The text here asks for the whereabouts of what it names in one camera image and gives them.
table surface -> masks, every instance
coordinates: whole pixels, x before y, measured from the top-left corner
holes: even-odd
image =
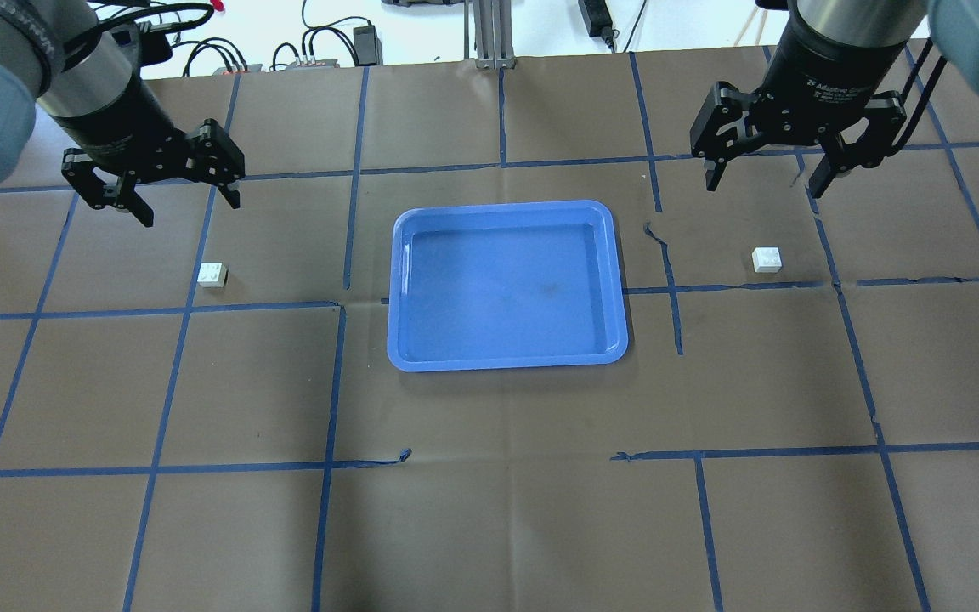
[[[42,116],[0,185],[0,609],[979,609],[979,100],[948,73],[908,150],[819,201],[815,150],[706,193],[688,125],[765,66],[151,82],[250,174],[236,212],[144,187],[153,229],[79,205]],[[389,364],[398,214],[584,198],[622,360]]]

blue tray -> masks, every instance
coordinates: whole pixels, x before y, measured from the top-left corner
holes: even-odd
[[[388,357],[401,371],[609,364],[628,344],[599,202],[418,208],[395,222]]]

blue plastic bin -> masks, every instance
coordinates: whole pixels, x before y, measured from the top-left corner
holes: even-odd
[[[408,210],[389,303],[401,371],[609,364],[629,345],[614,220],[597,201]]]

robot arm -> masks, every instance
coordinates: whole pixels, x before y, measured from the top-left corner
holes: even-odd
[[[179,8],[213,13],[210,4]],[[124,47],[135,51],[128,57],[116,40],[137,42],[135,16],[100,22],[84,0],[0,0],[0,182],[31,136],[35,100],[81,147],[65,152],[62,170],[90,207],[112,206],[151,226],[135,185],[182,178],[217,186],[238,208],[244,154],[213,119],[191,134],[174,127],[141,80],[137,43]]]
[[[739,92],[716,82],[690,131],[691,151],[706,160],[706,186],[716,190],[727,163],[766,145],[821,145],[823,162],[809,182],[821,197],[854,167],[877,167],[896,154],[909,117],[905,93],[875,93],[925,15],[945,58],[979,93],[979,0],[758,0],[789,11],[761,86]],[[947,62],[937,65],[924,100]],[[922,105],[910,120],[920,117]],[[867,120],[847,143],[842,132]]]

small white block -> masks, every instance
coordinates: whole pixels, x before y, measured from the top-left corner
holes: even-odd
[[[774,275],[782,266],[780,249],[775,246],[759,246],[750,254],[754,260],[754,271],[759,275]]]
[[[225,276],[229,275],[229,267],[224,263],[203,263],[199,266],[199,286],[225,286]]]

